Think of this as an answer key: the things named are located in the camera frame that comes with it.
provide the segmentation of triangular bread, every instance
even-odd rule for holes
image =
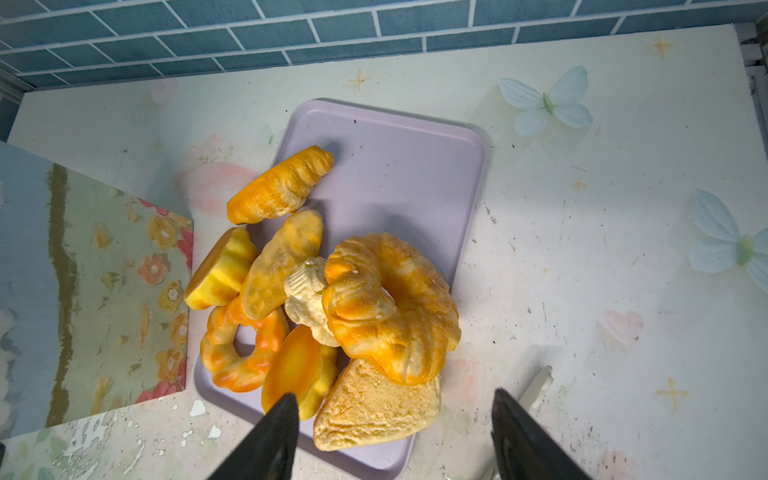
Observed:
[[[365,359],[352,359],[315,418],[315,446],[326,452],[400,440],[440,414],[440,377],[419,386],[390,382]]]

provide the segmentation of tray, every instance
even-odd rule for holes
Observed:
[[[312,100],[291,115],[275,163],[312,145],[336,158],[336,166],[306,202],[325,221],[321,255],[327,257],[353,235],[390,232],[416,247],[452,284],[485,165],[485,144],[477,133],[458,125]],[[284,220],[249,227],[254,243],[261,248]],[[254,339],[253,329],[240,328],[238,352],[253,351]],[[197,391],[207,401],[252,423],[263,417],[261,389],[248,393],[220,389],[199,360],[194,375]],[[351,475],[393,480],[408,464],[413,436],[321,452],[312,440],[313,422],[314,418],[300,423],[299,448]]]

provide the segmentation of white table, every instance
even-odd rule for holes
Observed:
[[[655,48],[659,39],[674,46]],[[592,127],[553,119],[519,137],[498,79],[544,90],[575,65],[589,71]],[[697,188],[716,194],[744,233],[768,227],[768,163],[730,26],[189,77],[162,107],[151,88],[28,94],[10,143],[180,214],[187,199],[175,185],[196,167],[182,180],[200,180],[189,190],[195,266],[228,226],[216,212],[242,183],[238,172],[273,159],[276,145],[259,130],[278,131],[304,101],[464,122],[485,136],[487,175],[453,285],[462,341],[443,371],[441,416],[417,437],[404,478],[483,473],[494,388],[519,396],[545,364],[555,381],[535,418],[591,475],[765,475],[768,293],[742,267],[700,273],[687,259],[704,238],[692,222]],[[205,160],[226,164],[208,170]],[[209,192],[213,180],[230,187]],[[627,312],[644,324],[629,347],[599,326]],[[190,359],[206,318],[190,317]],[[657,393],[668,379],[689,392],[677,410]],[[0,478],[29,465],[56,478],[204,478],[250,425],[212,405],[190,416],[196,400],[190,382],[103,414],[98,427],[56,427],[74,444],[55,465],[38,434],[11,439]],[[210,439],[214,426],[221,435]],[[345,478],[303,452],[293,472]]]

